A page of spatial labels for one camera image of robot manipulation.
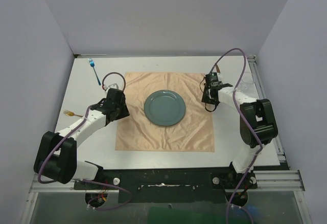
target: plate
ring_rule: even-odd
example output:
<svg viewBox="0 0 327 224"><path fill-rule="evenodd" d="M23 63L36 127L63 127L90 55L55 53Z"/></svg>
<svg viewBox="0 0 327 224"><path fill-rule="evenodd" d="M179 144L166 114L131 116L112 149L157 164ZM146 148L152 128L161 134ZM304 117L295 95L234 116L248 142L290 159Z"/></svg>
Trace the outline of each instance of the plate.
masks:
<svg viewBox="0 0 327 224"><path fill-rule="evenodd" d="M179 123L185 116L183 98L171 90L152 93L144 103L145 116L155 125L170 127Z"/></svg>

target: white table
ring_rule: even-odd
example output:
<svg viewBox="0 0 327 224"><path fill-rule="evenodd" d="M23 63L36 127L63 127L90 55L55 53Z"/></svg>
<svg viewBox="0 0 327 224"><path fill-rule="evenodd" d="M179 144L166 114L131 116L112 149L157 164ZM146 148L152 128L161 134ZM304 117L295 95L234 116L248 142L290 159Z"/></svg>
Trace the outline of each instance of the white table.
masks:
<svg viewBox="0 0 327 224"><path fill-rule="evenodd" d="M138 58L94 58L95 68L102 80L109 72L185 72L208 73L219 57L138 57ZM225 82L236 84L243 67L243 57L227 56L219 62ZM117 75L107 78L106 84L122 80ZM253 89L247 95L258 98ZM93 69L87 58L74 61L61 111L67 109L84 115L90 104L105 97L98 85ZM74 123L77 117L60 113L56 131ZM104 169L152 169L152 168L192 168L227 167L238 153L243 143L239 131L239 115L225 104L219 104L213 112L215 152L154 152L154 151L116 151L115 140L117 121L109 124L90 136L78 148L78 160L90 161ZM255 166L279 165L273 143L267 145L257 158Z"/></svg>

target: tan fabric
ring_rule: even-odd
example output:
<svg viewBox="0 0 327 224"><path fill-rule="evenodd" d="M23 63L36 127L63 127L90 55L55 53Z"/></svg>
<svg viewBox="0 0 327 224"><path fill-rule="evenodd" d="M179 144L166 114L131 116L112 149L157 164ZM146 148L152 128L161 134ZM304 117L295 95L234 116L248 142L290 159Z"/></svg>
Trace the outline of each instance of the tan fabric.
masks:
<svg viewBox="0 0 327 224"><path fill-rule="evenodd" d="M126 73L126 103L130 116L118 120L116 150L215 151L212 114L201 103L199 83L204 74ZM180 94L186 104L184 118L172 127L152 124L144 114L144 102L155 91Z"/></svg>

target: white wall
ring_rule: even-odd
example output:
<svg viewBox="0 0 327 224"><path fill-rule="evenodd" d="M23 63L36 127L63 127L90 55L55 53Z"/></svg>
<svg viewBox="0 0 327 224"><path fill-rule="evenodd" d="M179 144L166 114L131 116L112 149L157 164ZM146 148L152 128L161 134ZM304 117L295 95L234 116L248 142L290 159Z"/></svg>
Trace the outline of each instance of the white wall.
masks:
<svg viewBox="0 0 327 224"><path fill-rule="evenodd" d="M288 0L259 52L279 135L300 169L312 221L326 223L327 0Z"/></svg>
<svg viewBox="0 0 327 224"><path fill-rule="evenodd" d="M287 0L45 1L75 54L213 56L258 53Z"/></svg>
<svg viewBox="0 0 327 224"><path fill-rule="evenodd" d="M44 0L0 0L0 223L18 223L72 52Z"/></svg>

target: wooden fork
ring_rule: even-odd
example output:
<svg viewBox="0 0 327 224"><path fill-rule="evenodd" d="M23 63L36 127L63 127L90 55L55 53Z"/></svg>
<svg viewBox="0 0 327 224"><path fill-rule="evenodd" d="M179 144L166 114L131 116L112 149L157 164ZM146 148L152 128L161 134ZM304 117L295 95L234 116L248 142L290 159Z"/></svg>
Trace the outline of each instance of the wooden fork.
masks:
<svg viewBox="0 0 327 224"><path fill-rule="evenodd" d="M80 118L83 118L84 116L81 116L81 115L77 115L75 113L73 113L72 111L70 110L64 110L63 113L67 116L70 116L70 117L73 117L73 116L77 116L77 117L80 117Z"/></svg>

